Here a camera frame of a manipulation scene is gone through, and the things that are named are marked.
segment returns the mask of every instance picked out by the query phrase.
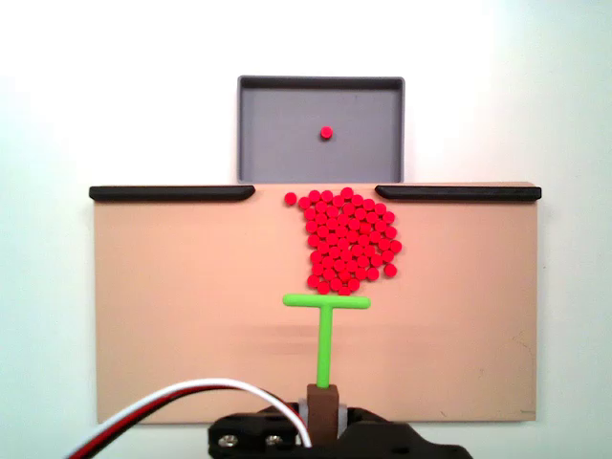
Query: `red disc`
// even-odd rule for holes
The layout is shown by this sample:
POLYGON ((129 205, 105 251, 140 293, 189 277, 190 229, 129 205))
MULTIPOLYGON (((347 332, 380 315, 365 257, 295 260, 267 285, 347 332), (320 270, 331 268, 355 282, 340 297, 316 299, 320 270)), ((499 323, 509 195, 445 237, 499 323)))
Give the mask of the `red disc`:
POLYGON ((360 246, 368 246, 370 244, 370 237, 367 234, 362 234, 357 242, 359 242, 360 246))
POLYGON ((393 264, 391 264, 391 263, 389 263, 388 265, 386 265, 386 266, 384 267, 384 274, 385 274, 387 277, 393 277, 393 276, 395 276, 395 274, 397 274, 397 273, 398 273, 398 269, 395 267, 395 265, 393 265, 393 264))
POLYGON ((373 199, 364 199, 363 200, 363 208, 368 212, 370 210, 374 210, 374 200, 373 199))
POLYGON ((317 222, 317 225, 325 225, 325 222, 327 222, 327 215, 318 213, 315 217, 315 222, 317 222))
POLYGON ((360 225, 361 234, 369 234, 370 232, 372 232, 372 225, 370 225, 369 223, 362 223, 360 225))
POLYGON ((351 253, 353 253, 353 256, 361 256, 363 255, 363 247, 357 244, 351 247, 351 253))
POLYGON ((311 203, 315 203, 319 199, 321 199, 321 193, 313 189, 310 193, 308 193, 308 199, 310 199, 311 203))
POLYGON ((351 188, 350 186, 347 186, 346 188, 342 189, 340 194, 342 195, 344 199, 349 200, 353 197, 353 188, 351 188))
POLYGON ((308 245, 310 247, 314 247, 315 249, 318 247, 319 240, 316 234, 311 234, 310 236, 308 236, 308 245))
POLYGON ((391 249, 393 253, 399 253, 402 251, 402 243, 400 241, 391 241, 389 249, 391 249))
POLYGON ((369 270, 367 270, 367 280, 375 281, 379 278, 379 275, 381 274, 376 268, 370 268, 369 270))
POLYGON ((360 289, 360 282, 357 279, 349 279, 348 288, 351 292, 356 292, 360 289))
POLYGON ((335 206, 328 206, 327 209, 325 210, 325 212, 327 212, 327 216, 328 217, 338 217, 338 208, 335 206))
POLYGON ((381 234, 378 231, 370 232, 370 241, 374 244, 378 244, 381 240, 381 234))
POLYGON ((355 206, 353 206, 351 203, 346 203, 342 208, 342 212, 344 212, 346 215, 353 215, 355 213, 355 206))
POLYGON ((348 234, 346 235, 346 240, 348 242, 350 242, 351 244, 355 244, 357 242, 357 240, 359 239, 360 235, 358 232, 356 231, 348 231, 348 234))
POLYGON ((382 261, 385 263, 391 263, 393 261, 393 258, 395 258, 395 255, 392 251, 384 251, 382 253, 382 261))
POLYGON ((340 249, 338 247, 330 247, 329 248, 329 256, 332 257, 333 259, 338 258, 340 256, 340 249))
POLYGON ((342 237, 338 240, 338 248, 341 251, 345 251, 348 249, 348 239, 342 237))
POLYGON ((325 242, 327 242, 329 244, 329 247, 331 248, 332 246, 335 246, 338 244, 338 235, 335 234, 334 232, 330 232, 327 237, 325 238, 325 242))
POLYGON ((329 283, 330 287, 332 288, 332 290, 334 292, 337 292, 338 290, 340 290, 342 288, 342 281, 340 279, 338 279, 337 277, 334 277, 330 283, 329 283))
POLYGON ((378 232, 384 232, 386 230, 386 223, 383 220, 379 220, 374 224, 374 229, 378 232))
POLYGON ((386 227, 386 230, 384 231, 384 235, 388 237, 389 239, 393 239, 395 236, 398 235, 398 231, 393 227, 386 227))
POLYGON ((309 208, 310 207, 310 199, 308 199, 306 196, 304 196, 303 198, 299 198, 299 201, 297 201, 297 205, 300 208, 309 208))
POLYGON ((308 276, 308 286, 311 289, 315 289, 318 285, 318 283, 320 282, 320 280, 318 279, 318 275, 309 275, 308 276))
POLYGON ((372 263, 372 266, 374 268, 378 268, 383 263, 383 258, 377 253, 375 253, 370 258, 370 263, 372 263))
POLYGON ((367 212, 365 211, 364 208, 356 208, 355 209, 355 218, 357 218, 358 220, 365 219, 366 215, 367 215, 367 212))
POLYGON ((376 214, 376 212, 367 212, 367 215, 365 216, 365 221, 367 223, 375 224, 379 221, 379 216, 376 214))
POLYGON ((285 195, 285 204, 287 206, 292 206, 296 202, 297 202, 297 196, 295 196, 295 193, 287 193, 285 195))
POLYGON ((315 263, 313 265, 313 274, 314 275, 322 275, 324 269, 325 268, 323 268, 323 265, 321 265, 320 263, 315 263))
POLYGON ((324 256, 321 260, 321 266, 325 270, 329 270, 334 266, 334 257, 332 255, 324 256))
POLYGON ((367 277, 367 271, 365 268, 357 268, 355 270, 355 278, 358 280, 364 280, 367 277))
POLYGON ((318 213, 324 213, 325 209, 327 209, 327 205, 324 202, 319 201, 318 203, 315 204, 315 210, 318 213))
POLYGON ((357 208, 363 204, 363 198, 361 197, 360 194, 355 194, 351 198, 351 203, 353 203, 353 206, 357 208))
POLYGON ((359 265, 357 264, 357 261, 355 260, 346 262, 346 271, 348 271, 349 273, 354 273, 358 267, 359 265))
POLYGON ((337 227, 336 228, 336 236, 337 237, 346 237, 347 234, 348 234, 348 229, 346 227, 337 227))
POLYGON ((317 232, 317 228, 318 228, 317 222, 313 222, 312 220, 306 224, 306 230, 310 232, 311 234, 313 232, 317 232))
POLYGON ((381 239, 381 242, 379 242, 379 249, 381 249, 382 251, 388 251, 390 242, 391 241, 389 241, 388 239, 381 239))
POLYGON ((307 208, 306 210, 304 210, 304 218, 306 220, 315 220, 316 216, 317 216, 317 211, 314 210, 313 208, 307 208))
POLYGON ((321 193, 321 200, 329 203, 332 199, 334 199, 334 193, 332 193, 329 189, 326 189, 321 193))
POLYGON ((334 135, 334 130, 329 126, 321 127, 321 137, 325 140, 331 139, 334 135))
POLYGON ((362 255, 357 258, 357 264, 360 266, 360 268, 365 268, 370 264, 370 260, 367 258, 367 256, 362 255))
POLYGON ((327 282, 319 282, 317 285, 317 291, 321 295, 329 294, 329 284, 327 282))
POLYGON ((385 212, 382 216, 382 219, 385 223, 393 223, 395 222, 395 213, 393 212, 385 212))

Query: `metal screw head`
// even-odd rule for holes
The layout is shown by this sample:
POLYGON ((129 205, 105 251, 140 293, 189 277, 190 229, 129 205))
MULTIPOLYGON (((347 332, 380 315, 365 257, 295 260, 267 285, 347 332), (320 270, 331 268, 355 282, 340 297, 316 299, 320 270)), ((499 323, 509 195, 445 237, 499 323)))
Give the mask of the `metal screw head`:
POLYGON ((224 435, 217 443, 221 448, 232 448, 238 445, 238 437, 235 435, 224 435))
POLYGON ((278 435, 268 435, 266 437, 266 445, 269 447, 273 447, 274 445, 278 445, 279 443, 283 443, 283 439, 278 435))

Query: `wooden board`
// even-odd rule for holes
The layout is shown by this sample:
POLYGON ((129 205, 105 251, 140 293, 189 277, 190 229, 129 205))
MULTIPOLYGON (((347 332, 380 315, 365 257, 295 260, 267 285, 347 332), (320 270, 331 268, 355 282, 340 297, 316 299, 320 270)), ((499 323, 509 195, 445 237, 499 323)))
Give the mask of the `wooden board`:
MULTIPOLYGON (((98 419, 166 385, 237 378, 295 401, 316 378, 317 311, 304 220, 287 191, 236 203, 96 203, 98 419)), ((327 186, 337 192, 341 186, 327 186)), ((336 311, 340 399, 395 421, 536 416, 536 203, 389 202, 399 274, 364 285, 367 311, 336 311)), ((211 422, 263 405, 182 399, 150 423, 211 422)))

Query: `white background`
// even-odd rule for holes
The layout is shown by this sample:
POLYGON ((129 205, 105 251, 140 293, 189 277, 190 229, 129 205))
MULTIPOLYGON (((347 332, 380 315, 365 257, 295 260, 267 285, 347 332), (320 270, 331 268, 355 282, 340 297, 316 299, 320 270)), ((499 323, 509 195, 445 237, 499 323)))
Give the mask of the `white background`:
MULTIPOLYGON (((0 457, 95 424, 88 187, 235 182, 242 74, 404 77, 407 181, 542 186, 537 421, 416 428, 475 458, 612 456, 612 4, 424 0, 0 3, 0 457)), ((145 426, 101 456, 206 448, 145 426)))

